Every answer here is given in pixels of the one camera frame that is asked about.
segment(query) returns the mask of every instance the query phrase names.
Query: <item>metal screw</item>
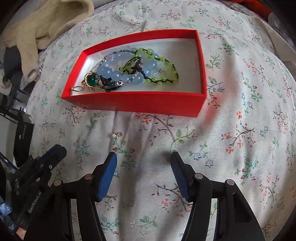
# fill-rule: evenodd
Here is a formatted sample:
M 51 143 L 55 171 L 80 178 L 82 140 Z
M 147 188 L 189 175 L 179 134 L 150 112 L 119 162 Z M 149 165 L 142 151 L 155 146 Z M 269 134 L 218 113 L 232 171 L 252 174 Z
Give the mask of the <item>metal screw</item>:
M 56 180 L 56 181 L 54 182 L 54 185 L 55 185 L 55 186 L 59 186 L 59 185 L 61 185 L 61 183 L 62 183 L 61 180 Z
M 92 174 L 86 174 L 86 175 L 84 176 L 84 178 L 85 178 L 86 180 L 90 180 L 90 179 L 92 179 Z
M 196 179 L 202 179 L 203 178 L 203 175 L 200 174 L 200 173 L 197 173 L 194 175 Z
M 231 180 L 231 179 L 228 179 L 226 182 L 227 182 L 227 184 L 228 184 L 228 185 L 231 185 L 231 186 L 233 186 L 233 185 L 234 185 L 234 181 L 233 181 L 233 180 Z

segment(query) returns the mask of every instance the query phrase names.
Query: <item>floral bedsheet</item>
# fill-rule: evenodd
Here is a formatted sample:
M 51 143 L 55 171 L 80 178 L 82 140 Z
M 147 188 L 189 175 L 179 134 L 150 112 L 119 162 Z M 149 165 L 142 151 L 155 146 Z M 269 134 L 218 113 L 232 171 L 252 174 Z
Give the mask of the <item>floral bedsheet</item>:
M 208 96 L 198 118 L 89 111 L 61 99 L 83 49 L 163 28 L 199 32 Z M 97 204 L 107 240 L 181 240 L 191 204 L 181 197 L 168 162 L 173 150 L 211 180 L 233 179 L 266 240 L 277 235 L 296 204 L 296 84 L 261 20 L 217 1 L 115 1 L 96 9 L 45 54 L 27 108 L 35 121 L 31 153 L 66 147 L 51 182 L 77 180 L 110 151 L 117 153 L 108 195 Z M 123 136 L 114 139 L 116 132 Z M 216 208 L 213 199 L 207 240 L 213 239 Z M 75 212 L 72 219 L 79 240 Z

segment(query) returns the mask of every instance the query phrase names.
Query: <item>red gift box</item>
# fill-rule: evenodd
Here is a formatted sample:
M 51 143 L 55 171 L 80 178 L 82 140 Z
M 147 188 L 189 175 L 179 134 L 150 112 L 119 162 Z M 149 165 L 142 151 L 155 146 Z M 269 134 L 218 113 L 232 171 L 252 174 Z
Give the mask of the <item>red gift box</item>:
M 99 51 L 119 45 L 154 39 L 194 39 L 197 47 L 200 77 L 200 93 L 169 92 L 169 91 L 112 91 L 71 95 L 71 87 L 76 80 L 87 58 Z M 205 64 L 200 39 L 196 30 L 164 29 L 129 34 L 114 38 L 88 49 L 80 54 L 64 88 L 62 99 L 87 110 L 116 110 L 127 112 L 155 113 L 197 117 L 207 97 Z

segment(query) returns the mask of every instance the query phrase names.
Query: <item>jewelry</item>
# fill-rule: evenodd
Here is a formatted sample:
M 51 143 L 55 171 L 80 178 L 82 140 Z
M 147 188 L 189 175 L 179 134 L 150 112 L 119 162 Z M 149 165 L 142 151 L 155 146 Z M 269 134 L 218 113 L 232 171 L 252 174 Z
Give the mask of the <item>jewelry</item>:
M 75 92 L 81 92 L 81 91 L 83 91 L 84 90 L 84 88 L 82 87 L 82 86 L 75 86 L 75 87 L 73 87 L 73 86 L 71 86 L 71 91 L 70 91 L 70 94 L 72 95 L 73 94 L 73 91 L 75 91 Z
M 117 132 L 117 133 L 113 133 L 112 134 L 112 137 L 113 138 L 119 138 L 119 137 L 121 137 L 123 134 L 122 134 L 122 132 Z
M 120 67 L 119 60 L 124 60 L 126 58 L 131 59 L 126 62 L 124 67 Z M 172 77 L 170 79 L 162 77 L 158 80 L 154 76 L 157 73 L 165 72 L 163 69 L 159 69 L 152 74 L 152 70 L 157 68 L 156 61 L 163 62 L 166 67 L 171 68 Z M 117 66 L 116 71 L 109 68 L 112 65 Z M 159 57 L 152 49 L 132 48 L 131 50 L 124 49 L 107 54 L 89 73 L 85 75 L 81 84 L 86 85 L 88 87 L 87 90 L 92 92 L 95 92 L 94 88 L 96 87 L 105 89 L 106 92 L 110 92 L 132 81 L 136 80 L 141 82 L 143 79 L 149 83 L 162 85 L 166 82 L 174 83 L 178 81 L 179 75 L 173 63 L 169 62 L 165 57 Z

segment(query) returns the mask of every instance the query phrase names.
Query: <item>beige towel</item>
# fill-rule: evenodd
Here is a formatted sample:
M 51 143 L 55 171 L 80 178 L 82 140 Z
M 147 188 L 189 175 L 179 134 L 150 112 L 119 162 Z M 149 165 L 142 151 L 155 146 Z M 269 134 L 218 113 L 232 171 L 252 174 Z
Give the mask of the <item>beige towel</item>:
M 39 74 L 37 49 L 46 49 L 61 34 L 93 12 L 91 0 L 47 0 L 37 11 L 5 31 L 3 44 L 5 47 L 17 45 L 27 82 L 32 82 Z

